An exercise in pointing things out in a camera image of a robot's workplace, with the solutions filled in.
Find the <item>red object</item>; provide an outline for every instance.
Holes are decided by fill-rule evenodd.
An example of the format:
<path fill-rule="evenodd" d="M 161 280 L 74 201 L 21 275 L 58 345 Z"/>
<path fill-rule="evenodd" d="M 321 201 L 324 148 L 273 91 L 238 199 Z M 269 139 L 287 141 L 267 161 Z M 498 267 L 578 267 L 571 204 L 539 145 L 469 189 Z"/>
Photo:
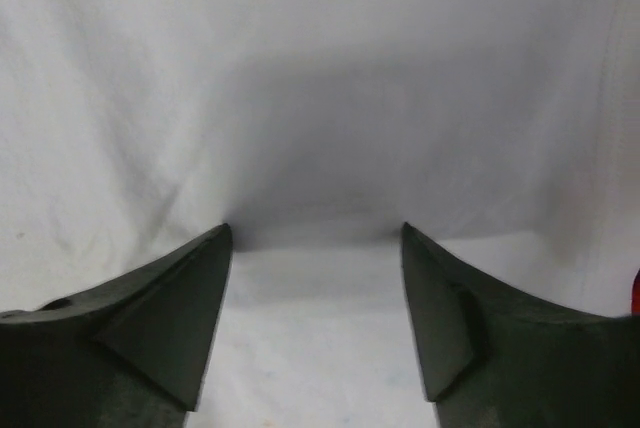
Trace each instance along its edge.
<path fill-rule="evenodd" d="M 633 282 L 633 294 L 631 295 L 631 313 L 640 315 L 640 272 Z"/>

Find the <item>white cloth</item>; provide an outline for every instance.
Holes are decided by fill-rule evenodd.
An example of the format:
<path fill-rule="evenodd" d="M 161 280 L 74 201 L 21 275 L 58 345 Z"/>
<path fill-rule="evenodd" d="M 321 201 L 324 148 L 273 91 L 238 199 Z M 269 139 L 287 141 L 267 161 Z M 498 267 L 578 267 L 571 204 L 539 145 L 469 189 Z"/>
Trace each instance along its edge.
<path fill-rule="evenodd" d="M 435 426 L 403 221 L 628 312 L 639 161 L 640 0 L 0 0 L 0 310 L 230 222 L 191 428 Z"/>

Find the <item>pointed tip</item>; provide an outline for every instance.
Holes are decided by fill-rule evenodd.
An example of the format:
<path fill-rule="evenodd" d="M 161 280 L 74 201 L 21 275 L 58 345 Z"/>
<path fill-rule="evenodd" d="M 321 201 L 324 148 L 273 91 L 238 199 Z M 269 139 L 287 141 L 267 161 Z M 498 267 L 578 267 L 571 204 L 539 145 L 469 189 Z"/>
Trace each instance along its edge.
<path fill-rule="evenodd" d="M 409 222 L 405 221 L 402 224 L 402 230 L 400 231 L 400 237 L 402 241 L 408 240 L 409 237 L 412 236 L 416 231 L 417 230 L 411 224 L 409 224 Z"/>
<path fill-rule="evenodd" d="M 231 225 L 229 223 L 222 223 L 221 225 L 214 228 L 214 232 L 217 236 L 223 236 L 227 238 L 230 243 L 233 243 L 233 230 L 231 229 Z"/>

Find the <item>white fabric backdrop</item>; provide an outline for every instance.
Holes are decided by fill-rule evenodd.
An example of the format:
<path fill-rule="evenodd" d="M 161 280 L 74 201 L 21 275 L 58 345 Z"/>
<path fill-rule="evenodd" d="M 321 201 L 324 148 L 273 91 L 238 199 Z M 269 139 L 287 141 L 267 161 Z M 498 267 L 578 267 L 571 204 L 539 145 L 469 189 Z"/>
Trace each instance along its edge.
<path fill-rule="evenodd" d="M 400 224 L 626 313 L 639 110 L 640 0 L 0 0 L 0 310 L 228 221 L 191 428 L 435 426 Z"/>

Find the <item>molded plastic part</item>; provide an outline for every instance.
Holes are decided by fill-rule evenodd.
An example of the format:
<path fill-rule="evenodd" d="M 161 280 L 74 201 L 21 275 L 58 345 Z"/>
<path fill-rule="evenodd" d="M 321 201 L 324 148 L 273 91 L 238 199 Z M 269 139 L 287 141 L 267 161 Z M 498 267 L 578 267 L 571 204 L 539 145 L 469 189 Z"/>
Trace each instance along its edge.
<path fill-rule="evenodd" d="M 231 252 L 231 229 L 222 225 L 88 291 L 0 313 L 0 426 L 184 426 Z"/>
<path fill-rule="evenodd" d="M 633 282 L 633 289 L 631 292 L 631 313 L 634 315 L 640 315 L 640 271 Z"/>
<path fill-rule="evenodd" d="M 640 317 L 517 290 L 402 230 L 418 361 L 442 428 L 640 426 Z"/>

